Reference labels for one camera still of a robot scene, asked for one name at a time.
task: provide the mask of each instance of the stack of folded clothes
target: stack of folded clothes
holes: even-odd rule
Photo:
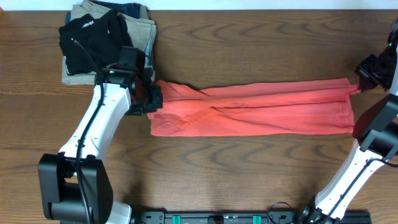
[[[75,40],[99,68],[117,62],[122,46],[138,48],[145,52],[145,70],[150,69],[151,79],[154,79],[152,47],[156,26],[149,19],[145,6],[84,1],[73,6],[65,23],[59,29],[64,84],[94,84],[96,73]]]

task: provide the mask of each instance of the robotic arm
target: robotic arm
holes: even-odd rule
[[[143,75],[147,72],[142,63],[145,56],[135,50],[124,49],[128,59],[121,56],[118,64],[98,72],[108,75],[96,78],[91,104],[69,141],[57,155],[44,154],[39,162],[45,217],[61,220],[62,223],[107,224],[371,223],[368,213],[346,213],[346,208],[378,168],[384,164],[394,166],[388,160],[398,151],[398,125],[392,122],[398,115],[397,30],[395,21],[388,38],[389,46],[380,56],[369,56],[356,69],[362,90],[380,85],[385,90],[391,89],[390,94],[358,119],[353,133],[356,140],[348,158],[331,182],[299,213],[294,210],[272,212],[272,215],[271,211],[137,213],[129,205],[114,201],[103,164],[116,127],[124,114],[141,115],[155,111],[162,104],[160,88],[151,86],[150,79],[145,79]],[[67,182],[67,179],[79,174],[83,178],[78,184]]]

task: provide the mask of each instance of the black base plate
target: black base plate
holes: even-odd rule
[[[297,212],[270,212],[269,217],[276,224],[293,224]],[[273,224],[267,213],[164,213],[142,212],[141,224]],[[371,224],[368,212],[346,212],[341,224]]]

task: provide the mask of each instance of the printed logo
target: printed logo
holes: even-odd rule
[[[88,27],[88,26],[93,25],[93,24],[94,24],[94,21],[89,21],[86,24],[84,24],[81,28]]]

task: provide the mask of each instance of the beige cloth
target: beige cloth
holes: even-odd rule
[[[106,14],[110,8],[95,4],[90,1],[83,1],[81,5],[73,5],[71,11],[71,20],[81,18],[85,14],[90,14],[94,19],[98,19]],[[122,13],[127,24],[127,33],[130,36],[134,47],[144,51],[148,57],[152,56],[152,47],[156,36],[155,21],[150,19],[136,19]],[[67,66],[65,59],[62,62],[62,83],[67,85],[94,85],[95,72],[87,74],[67,75]]]

